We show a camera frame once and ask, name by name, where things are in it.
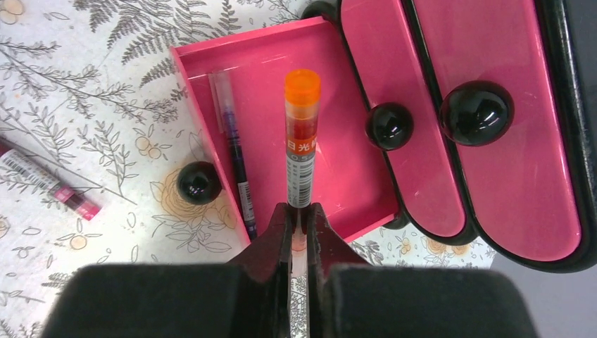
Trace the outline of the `dark red pen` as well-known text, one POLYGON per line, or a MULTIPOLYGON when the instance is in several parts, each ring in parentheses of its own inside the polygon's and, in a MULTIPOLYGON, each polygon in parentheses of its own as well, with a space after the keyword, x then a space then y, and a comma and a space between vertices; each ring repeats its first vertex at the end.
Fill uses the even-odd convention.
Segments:
POLYGON ((33 190, 47 193, 85 220, 93 219, 101 210, 100 206, 87 197, 77 194, 70 185, 30 160, 21 151, 7 145, 2 139, 1 166, 15 173, 18 184, 28 184, 33 187, 33 190))

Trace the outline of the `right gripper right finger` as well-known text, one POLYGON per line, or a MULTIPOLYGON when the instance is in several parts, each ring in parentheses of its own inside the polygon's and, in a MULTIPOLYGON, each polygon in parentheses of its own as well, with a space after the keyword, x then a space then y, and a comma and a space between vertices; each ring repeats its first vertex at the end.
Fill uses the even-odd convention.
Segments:
POLYGON ((491 270, 370 265, 305 210, 310 337, 536 337, 517 287, 491 270))

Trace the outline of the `black pink drawer box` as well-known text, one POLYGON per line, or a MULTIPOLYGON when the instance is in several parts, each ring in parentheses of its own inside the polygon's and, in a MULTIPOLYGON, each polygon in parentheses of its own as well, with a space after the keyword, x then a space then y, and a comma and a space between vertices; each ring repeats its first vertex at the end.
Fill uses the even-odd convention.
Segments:
POLYGON ((595 1, 316 1, 172 59, 240 218, 208 79, 229 73, 257 233, 287 199, 284 79, 306 68, 313 200, 340 237, 410 224, 537 270, 596 264, 595 1))

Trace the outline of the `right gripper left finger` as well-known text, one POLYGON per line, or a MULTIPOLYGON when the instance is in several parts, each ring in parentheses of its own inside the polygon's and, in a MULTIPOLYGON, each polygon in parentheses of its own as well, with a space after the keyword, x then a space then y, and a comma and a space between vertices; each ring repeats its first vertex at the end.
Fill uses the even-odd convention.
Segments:
POLYGON ((291 224, 277 204, 264 233, 226 263, 104 264, 79 270, 43 337, 288 337, 291 224))

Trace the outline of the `purple pen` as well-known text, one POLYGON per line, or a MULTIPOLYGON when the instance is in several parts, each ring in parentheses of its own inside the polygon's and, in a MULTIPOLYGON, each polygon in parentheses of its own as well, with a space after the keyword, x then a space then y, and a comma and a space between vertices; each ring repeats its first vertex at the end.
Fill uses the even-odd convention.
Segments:
POLYGON ((253 241, 258 236, 257 223, 241 147, 241 138, 237 127, 235 100, 229 73, 227 71, 211 73, 208 75, 208 79, 219 124, 225 134, 232 158, 232 168, 239 192, 242 219, 249 239, 253 241))

